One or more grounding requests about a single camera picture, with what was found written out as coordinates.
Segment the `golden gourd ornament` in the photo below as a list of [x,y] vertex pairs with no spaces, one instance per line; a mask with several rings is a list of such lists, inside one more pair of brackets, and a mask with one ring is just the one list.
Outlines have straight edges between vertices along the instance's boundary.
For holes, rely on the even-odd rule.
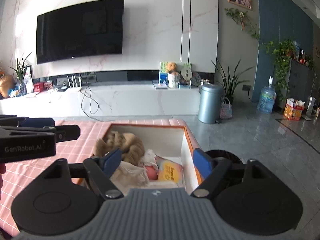
[[1,71],[0,77],[0,93],[4,98],[9,97],[9,90],[15,87],[14,78],[11,75],[5,74]]

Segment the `yellow snack packet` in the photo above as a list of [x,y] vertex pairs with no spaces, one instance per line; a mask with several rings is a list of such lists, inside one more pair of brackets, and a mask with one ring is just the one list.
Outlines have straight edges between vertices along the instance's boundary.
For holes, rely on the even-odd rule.
[[183,183],[183,167],[169,160],[158,162],[158,180],[172,181],[176,184]]

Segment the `red gift box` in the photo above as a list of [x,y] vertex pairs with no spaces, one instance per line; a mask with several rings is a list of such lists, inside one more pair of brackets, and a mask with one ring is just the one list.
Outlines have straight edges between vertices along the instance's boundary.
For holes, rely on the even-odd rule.
[[40,93],[51,89],[53,89],[53,83],[51,81],[38,82],[36,84],[33,84],[33,92]]

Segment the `translucent mesh drawstring bag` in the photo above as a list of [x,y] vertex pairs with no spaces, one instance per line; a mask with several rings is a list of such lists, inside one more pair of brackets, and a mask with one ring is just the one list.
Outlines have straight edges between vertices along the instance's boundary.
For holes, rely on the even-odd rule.
[[149,178],[145,168],[121,161],[112,174],[111,181],[114,185],[132,188],[148,185]]

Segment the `grey metal trash can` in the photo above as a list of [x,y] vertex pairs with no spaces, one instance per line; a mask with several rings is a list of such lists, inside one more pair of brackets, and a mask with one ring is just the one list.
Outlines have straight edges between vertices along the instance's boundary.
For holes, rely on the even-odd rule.
[[220,118],[223,88],[204,83],[200,88],[198,120],[205,124],[214,124]]

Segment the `white tissue paper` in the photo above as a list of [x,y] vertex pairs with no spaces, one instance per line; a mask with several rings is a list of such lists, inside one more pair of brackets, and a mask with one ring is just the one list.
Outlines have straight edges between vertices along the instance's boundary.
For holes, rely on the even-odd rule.
[[148,149],[139,160],[140,167],[152,167],[156,172],[159,172],[159,166],[157,164],[159,157],[153,150]]

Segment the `black round waste bin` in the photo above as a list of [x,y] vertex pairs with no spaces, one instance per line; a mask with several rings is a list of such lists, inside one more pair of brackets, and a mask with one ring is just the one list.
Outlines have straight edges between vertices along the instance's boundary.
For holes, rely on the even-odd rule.
[[211,157],[214,161],[218,159],[228,159],[233,164],[242,164],[242,161],[235,154],[225,151],[225,150],[209,150],[206,154]]

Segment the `left potted grass plant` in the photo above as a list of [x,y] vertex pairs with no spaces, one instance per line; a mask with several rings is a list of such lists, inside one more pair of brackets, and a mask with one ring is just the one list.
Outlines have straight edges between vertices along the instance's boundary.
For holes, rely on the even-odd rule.
[[27,70],[31,67],[31,64],[29,64],[27,62],[28,57],[31,55],[31,52],[25,57],[25,58],[21,58],[16,59],[16,67],[10,67],[11,69],[13,69],[17,75],[17,80],[18,80],[18,90],[19,90],[19,94],[20,96],[25,96],[25,94],[27,93],[27,89],[26,89],[26,85],[24,83],[24,77],[26,75]]

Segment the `orange cardboard box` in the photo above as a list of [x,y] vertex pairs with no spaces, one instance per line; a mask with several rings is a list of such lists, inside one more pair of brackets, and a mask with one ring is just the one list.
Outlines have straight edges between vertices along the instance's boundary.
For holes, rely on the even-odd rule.
[[193,165],[193,151],[199,147],[188,126],[180,120],[173,125],[123,122],[81,122],[81,135],[75,141],[73,163],[80,163],[90,157],[97,139],[109,132],[133,133],[139,137],[146,150],[183,166],[184,187],[191,193],[202,182],[202,177]]

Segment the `brown braided plush headband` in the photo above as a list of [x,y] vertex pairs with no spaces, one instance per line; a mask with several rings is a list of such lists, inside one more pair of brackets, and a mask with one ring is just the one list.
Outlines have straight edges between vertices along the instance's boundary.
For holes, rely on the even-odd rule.
[[112,150],[121,150],[121,160],[138,166],[140,159],[145,154],[142,140],[133,133],[120,133],[111,131],[98,139],[95,143],[93,155],[104,157]]

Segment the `white marble tv console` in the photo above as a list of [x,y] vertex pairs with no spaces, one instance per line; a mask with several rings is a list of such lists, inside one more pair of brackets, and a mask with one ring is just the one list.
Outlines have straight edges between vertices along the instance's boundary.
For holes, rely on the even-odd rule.
[[83,86],[79,92],[48,90],[1,100],[1,114],[27,117],[165,116],[198,113],[198,88],[153,85]]

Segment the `white knitted pot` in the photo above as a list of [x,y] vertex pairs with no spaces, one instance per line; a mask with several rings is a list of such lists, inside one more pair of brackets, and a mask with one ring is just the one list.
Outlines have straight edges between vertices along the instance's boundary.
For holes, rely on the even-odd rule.
[[180,74],[178,72],[168,73],[167,80],[168,80],[169,88],[178,88],[178,83],[180,81]]

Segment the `long leaf potted plant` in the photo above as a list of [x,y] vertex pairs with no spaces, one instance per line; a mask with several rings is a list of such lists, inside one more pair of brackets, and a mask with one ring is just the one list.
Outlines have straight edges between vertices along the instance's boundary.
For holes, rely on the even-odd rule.
[[223,87],[223,91],[225,94],[225,97],[230,100],[230,103],[233,104],[234,101],[234,93],[236,88],[243,83],[247,83],[248,80],[240,80],[240,77],[245,72],[248,72],[249,70],[252,70],[254,67],[248,67],[245,70],[242,70],[241,72],[238,72],[238,67],[241,60],[239,60],[233,70],[233,72],[230,71],[230,68],[227,67],[227,70],[224,70],[221,63],[217,60],[216,63],[211,61],[211,63],[214,65],[215,70],[218,72],[218,74],[221,76],[222,81],[218,81],[218,83]]

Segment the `hanging vine plant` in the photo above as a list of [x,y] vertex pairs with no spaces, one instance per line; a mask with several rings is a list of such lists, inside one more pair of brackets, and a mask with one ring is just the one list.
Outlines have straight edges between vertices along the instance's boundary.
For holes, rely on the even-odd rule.
[[280,102],[284,102],[284,93],[289,91],[286,77],[289,73],[292,54],[295,51],[293,41],[286,39],[279,42],[268,41],[261,43],[259,29],[250,20],[248,11],[225,8],[225,13],[236,24],[240,24],[242,30],[248,32],[252,38],[255,38],[259,42],[259,49],[263,49],[266,54],[273,56],[273,72],[276,77],[275,89],[277,98]]

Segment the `black wall television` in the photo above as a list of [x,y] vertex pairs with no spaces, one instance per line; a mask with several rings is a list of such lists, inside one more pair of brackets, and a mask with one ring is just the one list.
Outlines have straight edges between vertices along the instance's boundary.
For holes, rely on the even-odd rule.
[[36,62],[122,54],[125,0],[70,5],[37,17]]

